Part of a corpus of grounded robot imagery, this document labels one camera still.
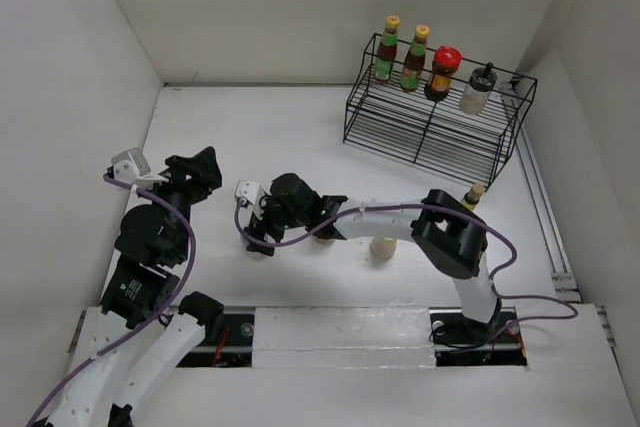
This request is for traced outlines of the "pink cap spice shaker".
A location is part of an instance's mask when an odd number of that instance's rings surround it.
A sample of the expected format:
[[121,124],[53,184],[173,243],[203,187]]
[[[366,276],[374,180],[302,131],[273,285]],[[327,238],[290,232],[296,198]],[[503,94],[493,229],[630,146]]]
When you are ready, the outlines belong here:
[[324,238],[315,237],[315,236],[313,237],[313,240],[316,243],[324,246],[332,245],[335,242],[335,239],[324,239]]

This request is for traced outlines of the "white lid glass jar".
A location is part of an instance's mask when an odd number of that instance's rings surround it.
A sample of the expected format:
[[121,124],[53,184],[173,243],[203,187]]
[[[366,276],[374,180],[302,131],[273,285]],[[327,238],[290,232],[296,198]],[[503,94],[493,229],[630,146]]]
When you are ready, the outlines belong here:
[[263,260],[272,258],[274,256],[275,249],[272,247],[264,247],[249,242],[245,245],[245,252],[252,259]]

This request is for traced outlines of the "red green sauce bottle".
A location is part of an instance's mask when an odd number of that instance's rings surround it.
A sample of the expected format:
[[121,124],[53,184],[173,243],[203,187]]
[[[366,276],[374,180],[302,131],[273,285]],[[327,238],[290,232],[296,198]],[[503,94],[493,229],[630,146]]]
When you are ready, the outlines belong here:
[[414,38],[405,56],[400,75],[400,87],[404,92],[417,90],[424,69],[427,53],[427,39],[430,28],[427,25],[418,25]]

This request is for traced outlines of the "small yellow brown bottle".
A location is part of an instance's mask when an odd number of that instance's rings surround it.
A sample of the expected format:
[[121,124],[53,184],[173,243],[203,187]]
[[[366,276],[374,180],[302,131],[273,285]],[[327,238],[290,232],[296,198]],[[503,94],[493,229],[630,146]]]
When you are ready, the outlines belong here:
[[461,199],[461,204],[470,211],[474,211],[479,204],[481,197],[486,192],[486,187],[483,184],[476,183],[464,194]]

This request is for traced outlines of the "green label sauce bottle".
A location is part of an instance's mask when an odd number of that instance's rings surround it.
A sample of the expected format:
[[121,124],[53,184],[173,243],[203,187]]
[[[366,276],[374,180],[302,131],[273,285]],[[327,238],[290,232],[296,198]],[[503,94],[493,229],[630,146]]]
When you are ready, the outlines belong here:
[[390,15],[386,18],[373,66],[373,78],[379,83],[386,83],[391,78],[397,54],[399,25],[400,18],[397,15]]

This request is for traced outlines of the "red lid dark jar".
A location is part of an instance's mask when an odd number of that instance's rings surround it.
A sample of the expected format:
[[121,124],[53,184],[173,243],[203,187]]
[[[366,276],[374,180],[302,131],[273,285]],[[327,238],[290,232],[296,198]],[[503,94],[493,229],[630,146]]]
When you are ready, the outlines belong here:
[[440,46],[434,53],[432,68],[424,87],[425,96],[433,102],[444,100],[462,60],[461,53],[450,46]]

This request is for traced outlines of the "black cap spice shaker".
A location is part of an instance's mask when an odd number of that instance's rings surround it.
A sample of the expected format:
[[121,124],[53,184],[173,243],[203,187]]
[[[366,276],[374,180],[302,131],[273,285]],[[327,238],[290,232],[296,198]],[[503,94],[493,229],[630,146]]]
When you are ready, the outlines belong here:
[[479,115],[496,83],[497,74],[492,62],[474,69],[460,98],[459,109],[467,115]]

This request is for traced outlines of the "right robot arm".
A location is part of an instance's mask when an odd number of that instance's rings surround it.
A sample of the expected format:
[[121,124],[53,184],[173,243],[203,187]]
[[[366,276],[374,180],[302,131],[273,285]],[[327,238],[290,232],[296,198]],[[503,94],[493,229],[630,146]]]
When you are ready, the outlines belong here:
[[389,238],[419,247],[431,265],[452,279],[461,303],[462,344],[486,342],[497,331],[502,302],[493,290],[486,262],[486,224],[443,190],[432,189],[415,201],[365,202],[320,195],[295,173],[286,173],[264,189],[238,182],[238,208],[251,212],[237,229],[249,252],[273,256],[286,246],[284,235],[303,229],[322,240]]

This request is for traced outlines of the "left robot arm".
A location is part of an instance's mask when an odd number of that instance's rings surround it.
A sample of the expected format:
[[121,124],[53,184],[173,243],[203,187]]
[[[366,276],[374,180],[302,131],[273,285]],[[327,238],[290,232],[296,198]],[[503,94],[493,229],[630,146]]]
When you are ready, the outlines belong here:
[[112,158],[104,181],[147,202],[121,220],[114,244],[119,258],[90,331],[90,355],[47,396],[48,401],[58,398],[57,406],[49,413],[37,408],[29,425],[133,426],[186,354],[222,334],[223,305],[194,291],[151,347],[140,349],[141,332],[165,313],[188,279],[171,268],[194,266],[191,208],[222,185],[211,146],[192,157],[170,156],[165,165],[161,173],[152,173],[138,148]]

